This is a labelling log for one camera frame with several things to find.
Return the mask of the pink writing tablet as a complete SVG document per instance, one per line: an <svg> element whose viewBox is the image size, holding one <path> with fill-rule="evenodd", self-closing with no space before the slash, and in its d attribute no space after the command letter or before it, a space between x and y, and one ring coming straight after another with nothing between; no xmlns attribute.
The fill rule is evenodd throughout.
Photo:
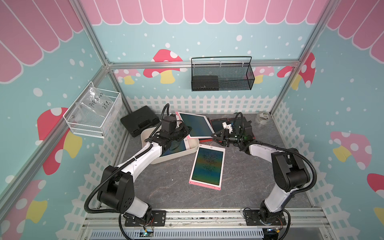
<svg viewBox="0 0 384 240"><path fill-rule="evenodd" d="M214 130L206 116L183 112L177 112L177 116L186 126L192 128L187 136L188 139L211 140L213 138Z"/></svg>
<svg viewBox="0 0 384 240"><path fill-rule="evenodd" d="M161 155L161 157L165 157L165 156L168 156L168 155L180 153L180 152L183 152L183 151L186 151L186 150L189 150L189 149L190 149L190 144L189 144L189 141L188 141L187 138L185 138L184 140L182 140L180 142L172 141L171 147L168 150L166 150Z"/></svg>
<svg viewBox="0 0 384 240"><path fill-rule="evenodd" d="M215 146L199 145L189 184L220 191L226 150Z"/></svg>

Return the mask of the red writing tablet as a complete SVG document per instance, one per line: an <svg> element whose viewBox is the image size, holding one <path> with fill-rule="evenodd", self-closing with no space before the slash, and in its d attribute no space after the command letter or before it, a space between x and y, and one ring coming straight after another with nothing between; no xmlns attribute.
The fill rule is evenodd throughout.
<svg viewBox="0 0 384 240"><path fill-rule="evenodd" d="M214 130L214 133L223 130L223 129L224 129L224 127L223 127L223 123L226 123L226 122L228 122L228 121L229 121L228 118L221 118L221 119L213 119L213 120L210 120L211 125L212 125L212 128L213 128L213 130Z"/></svg>
<svg viewBox="0 0 384 240"><path fill-rule="evenodd" d="M213 138L207 138L207 139L199 138L199 141L200 141L200 143L212 142Z"/></svg>

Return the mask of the cream plastic storage box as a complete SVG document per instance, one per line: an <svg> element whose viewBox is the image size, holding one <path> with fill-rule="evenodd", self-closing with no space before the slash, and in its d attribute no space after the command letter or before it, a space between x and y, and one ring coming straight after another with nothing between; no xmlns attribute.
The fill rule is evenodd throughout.
<svg viewBox="0 0 384 240"><path fill-rule="evenodd" d="M182 142L173 142L170 149L163 153L160 157L151 162L151 165L159 164L176 158L195 154L200 145L198 139L185 138Z"/></svg>

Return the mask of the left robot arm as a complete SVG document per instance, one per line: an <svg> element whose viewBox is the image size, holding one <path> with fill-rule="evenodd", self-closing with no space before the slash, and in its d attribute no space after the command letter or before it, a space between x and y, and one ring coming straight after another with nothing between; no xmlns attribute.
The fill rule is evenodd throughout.
<svg viewBox="0 0 384 240"><path fill-rule="evenodd" d="M146 167L174 142L182 142L191 130L174 114L164 117L139 152L117 167L104 169L100 184L85 200L84 210L89 214L118 213L121 217L134 217L142 225L149 224L152 207L135 196L134 182Z"/></svg>

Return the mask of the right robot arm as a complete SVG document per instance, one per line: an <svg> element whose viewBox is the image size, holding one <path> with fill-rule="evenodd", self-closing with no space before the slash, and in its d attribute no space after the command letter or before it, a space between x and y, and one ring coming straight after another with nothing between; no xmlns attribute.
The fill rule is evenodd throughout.
<svg viewBox="0 0 384 240"><path fill-rule="evenodd" d="M211 137L223 147L234 145L241 152L272 164L275 186L254 217L262 225L282 224L287 203L316 184L317 172L306 157L295 148L285 149L255 140L251 124L243 118L222 123L222 129Z"/></svg>

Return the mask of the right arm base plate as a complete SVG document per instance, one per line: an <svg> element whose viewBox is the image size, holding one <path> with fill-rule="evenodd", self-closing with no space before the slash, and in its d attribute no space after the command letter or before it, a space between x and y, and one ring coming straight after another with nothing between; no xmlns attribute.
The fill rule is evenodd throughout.
<svg viewBox="0 0 384 240"><path fill-rule="evenodd" d="M270 213L265 209L243 209L247 226L285 226L287 224L283 211Z"/></svg>

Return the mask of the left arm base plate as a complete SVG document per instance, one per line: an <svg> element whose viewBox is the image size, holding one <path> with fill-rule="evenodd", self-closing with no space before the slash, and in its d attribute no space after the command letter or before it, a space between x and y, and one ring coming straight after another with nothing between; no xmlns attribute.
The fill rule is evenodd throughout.
<svg viewBox="0 0 384 240"><path fill-rule="evenodd" d="M130 214L124 214L123 217L125 218L125 227L164 227L166 215L166 211L151 210L142 218Z"/></svg>

